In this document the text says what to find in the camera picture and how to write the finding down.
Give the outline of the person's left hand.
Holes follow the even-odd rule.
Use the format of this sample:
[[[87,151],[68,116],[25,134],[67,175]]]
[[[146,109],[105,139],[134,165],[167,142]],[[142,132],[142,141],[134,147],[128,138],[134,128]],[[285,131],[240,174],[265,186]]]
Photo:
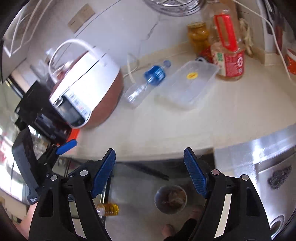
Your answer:
[[[30,205],[27,215],[20,223],[16,223],[15,227],[17,230],[28,240],[29,239],[29,232],[30,226],[33,219],[33,215],[38,203]]]

